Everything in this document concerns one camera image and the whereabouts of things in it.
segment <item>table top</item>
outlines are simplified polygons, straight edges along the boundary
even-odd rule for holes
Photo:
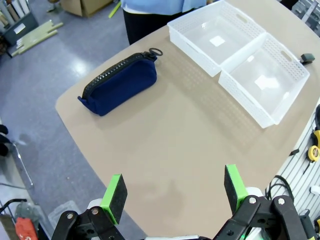
[[[310,78],[279,125],[262,129],[219,84],[169,39],[165,26],[107,60],[68,89],[56,110],[75,143],[107,185],[122,173],[125,210],[149,236],[213,237],[231,210],[224,165],[236,164],[246,186],[264,189],[302,133],[319,99],[320,40],[277,1],[229,0],[296,56],[313,53]],[[149,47],[157,82],[107,115],[78,100],[113,64]]]

